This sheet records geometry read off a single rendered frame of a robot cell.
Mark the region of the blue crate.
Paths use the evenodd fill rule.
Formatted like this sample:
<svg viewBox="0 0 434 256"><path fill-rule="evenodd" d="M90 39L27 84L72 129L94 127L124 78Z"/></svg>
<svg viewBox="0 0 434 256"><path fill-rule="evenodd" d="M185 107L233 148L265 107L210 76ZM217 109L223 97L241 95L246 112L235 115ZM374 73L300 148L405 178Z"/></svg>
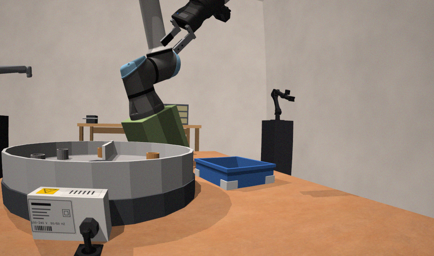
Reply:
<svg viewBox="0 0 434 256"><path fill-rule="evenodd" d="M237 188L275 183L276 164L239 156L195 158L195 176L201 177L226 191Z"/></svg>

